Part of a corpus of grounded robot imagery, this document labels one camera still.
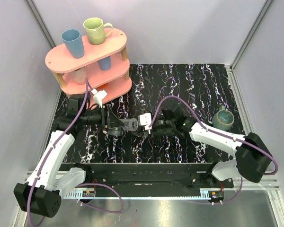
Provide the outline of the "clear plastic canister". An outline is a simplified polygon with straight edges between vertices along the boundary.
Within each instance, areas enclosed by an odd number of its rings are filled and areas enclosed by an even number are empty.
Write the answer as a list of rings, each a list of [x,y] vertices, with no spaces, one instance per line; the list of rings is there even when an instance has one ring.
[[[137,131],[138,130],[138,120],[131,118],[131,119],[120,119],[123,122],[123,132],[124,131]]]

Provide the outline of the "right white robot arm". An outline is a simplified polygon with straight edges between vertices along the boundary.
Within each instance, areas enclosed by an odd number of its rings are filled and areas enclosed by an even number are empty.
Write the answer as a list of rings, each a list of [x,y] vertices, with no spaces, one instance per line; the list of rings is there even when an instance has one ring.
[[[177,136],[205,143],[231,155],[232,160],[214,163],[206,172],[205,181],[213,188],[234,177],[259,183],[272,161],[270,152],[257,134],[239,135],[222,131],[198,123],[179,110],[165,109],[163,115],[156,118],[151,113],[144,113],[138,116],[137,121],[137,132],[145,136]]]

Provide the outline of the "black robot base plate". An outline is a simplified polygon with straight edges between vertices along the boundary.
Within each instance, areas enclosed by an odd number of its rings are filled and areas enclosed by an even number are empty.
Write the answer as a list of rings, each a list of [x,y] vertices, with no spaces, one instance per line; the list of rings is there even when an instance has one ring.
[[[83,167],[84,183],[103,183],[127,197],[197,197],[200,189],[232,189],[233,181],[208,179],[211,164],[196,163],[92,163],[64,164],[63,170]]]

